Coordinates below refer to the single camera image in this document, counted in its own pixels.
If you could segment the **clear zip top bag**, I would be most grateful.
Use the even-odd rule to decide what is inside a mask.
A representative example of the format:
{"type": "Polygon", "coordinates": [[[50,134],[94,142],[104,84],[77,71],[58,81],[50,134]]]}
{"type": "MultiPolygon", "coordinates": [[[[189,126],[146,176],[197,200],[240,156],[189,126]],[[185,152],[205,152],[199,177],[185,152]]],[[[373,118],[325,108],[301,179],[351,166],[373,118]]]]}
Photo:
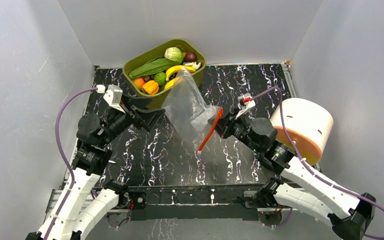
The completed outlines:
{"type": "Polygon", "coordinates": [[[197,153],[210,140],[224,113],[222,107],[205,102],[192,74],[184,67],[176,74],[162,108],[180,138],[197,153]]]}

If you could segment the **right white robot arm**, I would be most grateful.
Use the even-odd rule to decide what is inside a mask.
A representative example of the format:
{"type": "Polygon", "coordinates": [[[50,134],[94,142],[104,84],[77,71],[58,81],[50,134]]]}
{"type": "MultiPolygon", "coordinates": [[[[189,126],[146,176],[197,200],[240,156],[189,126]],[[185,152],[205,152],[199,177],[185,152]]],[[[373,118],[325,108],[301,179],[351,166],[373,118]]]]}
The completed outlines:
{"type": "Polygon", "coordinates": [[[320,180],[318,171],[309,172],[308,164],[296,153],[278,141],[278,130],[267,118],[247,122],[238,111],[231,111],[214,122],[215,131],[222,138],[235,137],[257,155],[267,170],[293,181],[304,191],[284,181],[270,178],[254,195],[242,197],[247,208],[282,205],[297,209],[326,223],[343,240],[361,240],[375,212],[375,198],[364,193],[354,196],[320,180]]]}

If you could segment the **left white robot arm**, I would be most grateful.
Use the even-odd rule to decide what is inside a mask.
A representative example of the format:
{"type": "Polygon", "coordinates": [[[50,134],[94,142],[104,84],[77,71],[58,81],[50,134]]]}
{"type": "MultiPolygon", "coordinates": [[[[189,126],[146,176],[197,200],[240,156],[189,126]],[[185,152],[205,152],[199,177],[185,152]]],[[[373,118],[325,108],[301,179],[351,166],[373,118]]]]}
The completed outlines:
{"type": "Polygon", "coordinates": [[[148,108],[151,97],[131,97],[107,90],[103,98],[108,104],[106,117],[84,114],[77,124],[77,145],[73,161],[69,162],[60,138],[60,120],[71,96],[60,108],[55,120],[55,139],[61,157],[69,171],[68,181],[51,213],[28,240],[83,240],[110,209],[124,208],[130,201],[128,186],[110,180],[98,196],[83,207],[94,185],[102,177],[113,154],[108,145],[130,126],[150,131],[164,114],[162,108],[148,108]]]}

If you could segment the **orange bell pepper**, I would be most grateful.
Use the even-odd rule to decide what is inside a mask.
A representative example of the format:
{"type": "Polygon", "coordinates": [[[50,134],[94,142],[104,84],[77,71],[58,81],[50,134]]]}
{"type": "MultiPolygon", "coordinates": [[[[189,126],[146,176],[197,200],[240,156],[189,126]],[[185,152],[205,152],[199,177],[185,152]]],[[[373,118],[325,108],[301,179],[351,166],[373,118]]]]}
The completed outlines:
{"type": "Polygon", "coordinates": [[[141,91],[147,95],[155,95],[159,92],[160,86],[155,80],[149,80],[145,82],[142,87],[141,91]]]}

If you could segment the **small orange fruit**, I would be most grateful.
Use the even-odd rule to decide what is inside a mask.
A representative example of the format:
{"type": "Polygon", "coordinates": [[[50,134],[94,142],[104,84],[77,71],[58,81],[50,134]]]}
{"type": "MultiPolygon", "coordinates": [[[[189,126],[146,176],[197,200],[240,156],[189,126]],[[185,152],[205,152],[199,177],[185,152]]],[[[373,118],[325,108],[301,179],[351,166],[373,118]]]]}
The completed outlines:
{"type": "Polygon", "coordinates": [[[138,89],[141,89],[146,81],[142,77],[138,77],[133,80],[133,83],[138,89]]]}

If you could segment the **green bumpy lime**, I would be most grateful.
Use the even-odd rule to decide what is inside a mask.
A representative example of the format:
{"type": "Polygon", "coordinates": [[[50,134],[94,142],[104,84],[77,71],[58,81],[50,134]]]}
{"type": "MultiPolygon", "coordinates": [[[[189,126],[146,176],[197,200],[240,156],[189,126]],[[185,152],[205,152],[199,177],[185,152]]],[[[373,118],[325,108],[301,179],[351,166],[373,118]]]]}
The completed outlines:
{"type": "Polygon", "coordinates": [[[166,74],[164,72],[158,72],[154,76],[154,81],[161,87],[166,83],[166,74]]]}

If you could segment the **lower yellow banana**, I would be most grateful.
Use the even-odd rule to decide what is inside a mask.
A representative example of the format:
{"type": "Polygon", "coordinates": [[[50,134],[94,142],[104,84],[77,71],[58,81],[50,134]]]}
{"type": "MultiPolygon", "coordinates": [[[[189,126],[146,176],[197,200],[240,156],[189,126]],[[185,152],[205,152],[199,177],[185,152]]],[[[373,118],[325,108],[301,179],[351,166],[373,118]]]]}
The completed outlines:
{"type": "Polygon", "coordinates": [[[170,89],[171,87],[173,87],[174,84],[175,84],[179,79],[180,79],[179,77],[175,77],[175,78],[169,80],[169,81],[165,84],[165,86],[164,86],[164,90],[168,90],[168,89],[170,89]]]}

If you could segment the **yellow banana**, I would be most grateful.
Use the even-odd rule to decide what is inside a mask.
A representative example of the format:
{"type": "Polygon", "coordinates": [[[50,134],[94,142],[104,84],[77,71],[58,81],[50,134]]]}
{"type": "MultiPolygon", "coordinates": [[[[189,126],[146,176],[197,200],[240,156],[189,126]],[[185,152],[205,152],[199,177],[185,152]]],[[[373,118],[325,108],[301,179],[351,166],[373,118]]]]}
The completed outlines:
{"type": "Polygon", "coordinates": [[[168,68],[168,69],[166,70],[166,72],[165,72],[165,74],[166,74],[166,78],[165,78],[165,80],[168,82],[169,79],[170,79],[170,77],[171,77],[172,75],[178,73],[178,72],[179,72],[180,70],[182,70],[182,69],[185,69],[185,70],[187,70],[187,71],[190,72],[190,73],[194,73],[194,72],[196,72],[196,70],[195,70],[193,67],[191,67],[191,66],[186,66],[186,65],[174,65],[174,66],[172,66],[172,67],[170,67],[170,68],[168,68]]]}
{"type": "Polygon", "coordinates": [[[168,90],[168,89],[170,89],[171,87],[173,87],[174,84],[175,84],[179,79],[180,79],[179,77],[175,77],[175,78],[169,80],[169,81],[165,84],[165,86],[164,86],[164,90],[168,90]]]}

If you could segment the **green leafy vegetable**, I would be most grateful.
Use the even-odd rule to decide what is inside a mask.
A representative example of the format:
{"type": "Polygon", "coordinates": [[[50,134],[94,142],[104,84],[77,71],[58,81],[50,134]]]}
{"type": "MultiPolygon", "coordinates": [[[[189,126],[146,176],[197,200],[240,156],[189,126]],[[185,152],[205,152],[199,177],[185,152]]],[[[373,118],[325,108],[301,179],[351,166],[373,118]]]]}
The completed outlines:
{"type": "Polygon", "coordinates": [[[179,65],[180,63],[180,61],[175,61],[168,58],[158,58],[134,69],[128,74],[128,77],[135,79],[147,75],[154,75],[163,72],[172,66],[179,65]]]}

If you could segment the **upper yellow banana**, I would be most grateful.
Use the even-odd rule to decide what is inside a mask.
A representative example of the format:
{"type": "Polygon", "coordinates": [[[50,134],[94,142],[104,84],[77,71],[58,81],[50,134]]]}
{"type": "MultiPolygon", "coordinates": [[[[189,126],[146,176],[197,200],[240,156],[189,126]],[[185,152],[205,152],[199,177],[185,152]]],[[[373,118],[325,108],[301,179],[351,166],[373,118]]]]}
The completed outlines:
{"type": "Polygon", "coordinates": [[[191,66],[186,66],[186,65],[174,65],[174,66],[172,66],[172,67],[170,67],[170,68],[168,68],[168,69],[166,70],[166,72],[165,72],[165,74],[166,74],[166,78],[165,78],[165,80],[168,82],[169,79],[170,79],[170,77],[171,77],[172,75],[178,73],[178,72],[179,72],[180,70],[182,70],[182,69],[185,69],[185,70],[187,70],[187,71],[190,72],[190,73],[194,73],[194,72],[196,72],[196,70],[195,70],[193,67],[191,67],[191,66]]]}

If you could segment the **green white cabbage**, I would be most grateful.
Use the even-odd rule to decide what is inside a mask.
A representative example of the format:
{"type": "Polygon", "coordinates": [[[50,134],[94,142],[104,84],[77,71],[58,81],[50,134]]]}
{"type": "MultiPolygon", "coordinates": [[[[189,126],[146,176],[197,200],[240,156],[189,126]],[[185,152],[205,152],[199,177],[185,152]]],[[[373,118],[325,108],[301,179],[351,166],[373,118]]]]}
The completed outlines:
{"type": "Polygon", "coordinates": [[[164,57],[168,60],[181,63],[184,55],[178,47],[169,47],[165,50],[164,57]]]}

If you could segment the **dark purple fruit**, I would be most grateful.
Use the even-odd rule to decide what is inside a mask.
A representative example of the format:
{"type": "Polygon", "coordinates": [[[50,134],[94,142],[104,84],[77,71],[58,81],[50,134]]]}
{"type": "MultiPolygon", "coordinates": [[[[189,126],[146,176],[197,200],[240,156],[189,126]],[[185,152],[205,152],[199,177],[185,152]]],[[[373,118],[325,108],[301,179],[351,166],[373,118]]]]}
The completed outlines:
{"type": "Polygon", "coordinates": [[[183,56],[184,63],[192,63],[197,59],[196,54],[194,52],[186,52],[183,56]]]}

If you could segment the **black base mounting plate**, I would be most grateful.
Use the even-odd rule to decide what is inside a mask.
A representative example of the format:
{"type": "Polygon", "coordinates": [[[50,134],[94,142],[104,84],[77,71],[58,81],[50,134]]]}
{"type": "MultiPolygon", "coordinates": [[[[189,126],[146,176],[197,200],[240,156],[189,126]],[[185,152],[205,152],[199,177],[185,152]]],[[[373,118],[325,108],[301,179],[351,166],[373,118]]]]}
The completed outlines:
{"type": "Polygon", "coordinates": [[[276,212],[255,194],[261,184],[130,186],[132,220],[242,219],[257,221],[259,214],[276,212]]]}

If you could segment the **white orange cylinder drum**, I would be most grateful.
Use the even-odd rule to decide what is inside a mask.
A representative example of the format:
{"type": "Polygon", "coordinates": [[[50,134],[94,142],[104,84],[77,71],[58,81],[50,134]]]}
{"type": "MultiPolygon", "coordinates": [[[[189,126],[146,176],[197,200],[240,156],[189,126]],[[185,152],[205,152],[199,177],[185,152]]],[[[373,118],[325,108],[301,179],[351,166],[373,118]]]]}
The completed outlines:
{"type": "Polygon", "coordinates": [[[314,166],[322,158],[328,138],[334,125],[332,115],[322,106],[302,98],[289,98],[282,101],[270,117],[270,122],[278,134],[276,139],[292,148],[281,121],[292,141],[295,142],[301,156],[314,166]]]}

